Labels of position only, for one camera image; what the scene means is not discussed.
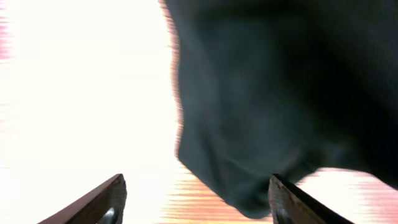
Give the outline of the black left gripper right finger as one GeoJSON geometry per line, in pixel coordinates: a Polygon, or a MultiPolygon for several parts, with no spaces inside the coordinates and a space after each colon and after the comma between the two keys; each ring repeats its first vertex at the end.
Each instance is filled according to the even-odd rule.
{"type": "Polygon", "coordinates": [[[353,224],[279,174],[271,176],[268,200],[273,224],[353,224]]]}

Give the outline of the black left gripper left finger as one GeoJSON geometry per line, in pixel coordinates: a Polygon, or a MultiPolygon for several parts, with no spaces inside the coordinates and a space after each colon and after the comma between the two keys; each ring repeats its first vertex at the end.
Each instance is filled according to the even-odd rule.
{"type": "Polygon", "coordinates": [[[116,174],[38,224],[122,224],[126,181],[116,174]]]}

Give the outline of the black t-shirt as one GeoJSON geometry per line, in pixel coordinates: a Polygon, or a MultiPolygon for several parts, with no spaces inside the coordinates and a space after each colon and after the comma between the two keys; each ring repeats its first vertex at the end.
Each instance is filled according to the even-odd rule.
{"type": "Polygon", "coordinates": [[[272,174],[370,173],[397,187],[397,2],[166,0],[178,158],[248,218],[272,174]]]}

